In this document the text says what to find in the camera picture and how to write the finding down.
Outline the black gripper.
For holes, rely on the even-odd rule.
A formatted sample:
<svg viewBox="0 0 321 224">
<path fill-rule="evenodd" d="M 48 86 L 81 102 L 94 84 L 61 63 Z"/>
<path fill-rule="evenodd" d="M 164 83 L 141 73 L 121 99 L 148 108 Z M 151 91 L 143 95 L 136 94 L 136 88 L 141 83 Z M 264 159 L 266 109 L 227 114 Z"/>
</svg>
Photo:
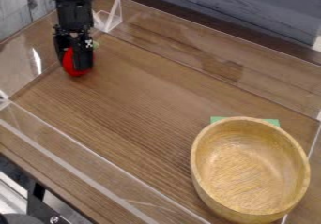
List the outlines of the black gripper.
<svg viewBox="0 0 321 224">
<path fill-rule="evenodd" d="M 92 46 L 90 28 L 84 25 L 80 29 L 64 29 L 58 24 L 53 26 L 53 47 L 58 60 L 62 60 L 66 47 L 70 41 L 76 40 L 72 46 L 73 50 L 73 69 L 85 71 L 92 67 Z"/>
</svg>

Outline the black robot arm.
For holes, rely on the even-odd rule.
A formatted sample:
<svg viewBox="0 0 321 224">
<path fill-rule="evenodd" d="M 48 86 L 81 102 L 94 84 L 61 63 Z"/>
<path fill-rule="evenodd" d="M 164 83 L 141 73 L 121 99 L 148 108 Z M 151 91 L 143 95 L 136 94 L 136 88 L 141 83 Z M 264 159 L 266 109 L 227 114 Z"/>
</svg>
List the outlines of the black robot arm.
<svg viewBox="0 0 321 224">
<path fill-rule="evenodd" d="M 57 24 L 52 27 L 56 55 L 65 72 L 70 76 L 81 76 L 93 65 L 92 0 L 53 1 L 57 14 Z"/>
</svg>

